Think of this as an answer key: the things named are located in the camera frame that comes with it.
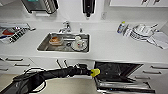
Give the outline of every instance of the faucet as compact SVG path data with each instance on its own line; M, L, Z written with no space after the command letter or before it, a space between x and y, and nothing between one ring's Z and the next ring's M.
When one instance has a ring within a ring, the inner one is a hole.
M59 33L67 33L67 32L71 32L71 26L70 26L70 22L66 21L63 23L64 24L64 28L59 30Z

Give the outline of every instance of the cable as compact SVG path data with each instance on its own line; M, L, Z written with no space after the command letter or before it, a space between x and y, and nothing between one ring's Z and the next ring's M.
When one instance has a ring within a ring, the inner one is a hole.
M23 75L25 76L25 75L27 74L27 72L29 72L29 71L32 70L32 69L40 69L40 70L46 71L45 69L42 69L42 68L30 68L30 69L26 70ZM21 79L21 82L20 82L20 85L19 85L19 89L18 89L18 91L17 91L17 94L21 94L21 90L22 90L23 87L26 85L26 84L25 84L25 85L22 86L23 80L24 80L24 76L23 76L22 79Z
M42 91L46 87L47 83L46 83L44 77L41 76L41 75L40 75L40 77L44 80L44 86L38 91L27 92L26 94L28 94L28 93L38 93L38 92Z

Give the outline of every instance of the floor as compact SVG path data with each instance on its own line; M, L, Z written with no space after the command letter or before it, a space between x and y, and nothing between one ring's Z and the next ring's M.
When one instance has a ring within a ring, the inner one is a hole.
M0 91L8 86L15 76L16 75L1 75ZM46 82L46 88L36 94L101 94L96 91L95 83L92 79L62 78L51 79Z

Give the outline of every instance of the bottle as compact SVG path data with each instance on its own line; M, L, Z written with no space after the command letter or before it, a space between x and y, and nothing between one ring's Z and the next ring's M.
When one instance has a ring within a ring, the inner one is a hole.
M125 21L123 21L123 22L119 25L117 32L118 32L118 33L122 33L122 32L123 32L123 29L124 29L124 26L125 26Z

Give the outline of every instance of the bowl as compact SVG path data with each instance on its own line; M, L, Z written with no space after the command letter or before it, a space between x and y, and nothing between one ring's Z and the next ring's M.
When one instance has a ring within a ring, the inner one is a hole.
M51 37L49 41L51 45L62 45L63 42L64 42L63 37L58 37L58 36Z

